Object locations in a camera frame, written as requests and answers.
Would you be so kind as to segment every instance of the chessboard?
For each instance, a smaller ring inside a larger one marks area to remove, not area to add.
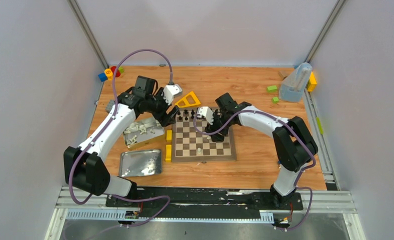
[[[210,136],[203,135],[194,129],[193,120],[197,107],[179,109],[176,123],[172,125],[172,162],[209,162],[236,161],[237,154],[234,143],[233,128],[229,128],[228,135],[223,142],[213,142]],[[196,127],[205,130],[206,119],[196,119]]]

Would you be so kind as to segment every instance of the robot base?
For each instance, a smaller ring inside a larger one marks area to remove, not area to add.
[[[292,203],[293,209],[296,211],[303,210],[302,198],[300,193],[294,192],[289,195],[281,206],[276,204],[276,194],[270,191],[243,191],[240,189],[216,189],[216,188],[190,188],[190,187],[141,187],[137,190],[137,199],[148,199],[156,196],[168,195],[171,198],[171,204],[160,213],[159,217],[164,218],[207,218],[207,211],[205,211],[205,205],[210,206],[224,206],[225,208],[234,211],[237,207],[247,207],[247,210],[255,210],[257,213],[259,210],[290,210],[290,204]],[[143,212],[140,213],[140,217],[151,217],[156,213],[164,204],[165,200],[149,201],[144,203]],[[179,211],[181,216],[178,216],[179,209],[185,209],[185,206],[189,211]],[[118,200],[114,197],[107,199],[107,207],[121,208],[121,207],[139,207],[140,203],[131,204]],[[228,211],[219,212],[215,215],[211,215],[211,218],[228,218]]]

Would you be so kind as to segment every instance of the white connector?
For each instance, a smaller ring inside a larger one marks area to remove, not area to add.
[[[205,117],[210,125],[213,125],[213,111],[208,106],[199,107],[197,110],[197,117]]]
[[[163,88],[163,98],[167,104],[172,104],[174,98],[179,97],[183,94],[182,88],[178,85],[166,85]]]

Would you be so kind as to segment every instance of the red block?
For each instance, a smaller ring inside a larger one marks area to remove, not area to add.
[[[115,69],[116,69],[116,66],[112,66],[112,67],[110,68],[110,70],[113,72],[113,74],[115,73]],[[117,72],[116,72],[116,78],[119,77],[120,75],[121,75],[121,73],[120,73],[119,71],[117,71]]]

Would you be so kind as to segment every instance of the white wall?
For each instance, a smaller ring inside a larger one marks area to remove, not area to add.
[[[0,1],[0,240],[44,238],[101,71],[66,1]]]
[[[349,0],[312,65],[339,183],[367,238],[394,239],[394,1]]]
[[[107,61],[152,48],[175,65],[302,63],[337,0],[78,0]],[[163,63],[140,53],[132,65]]]

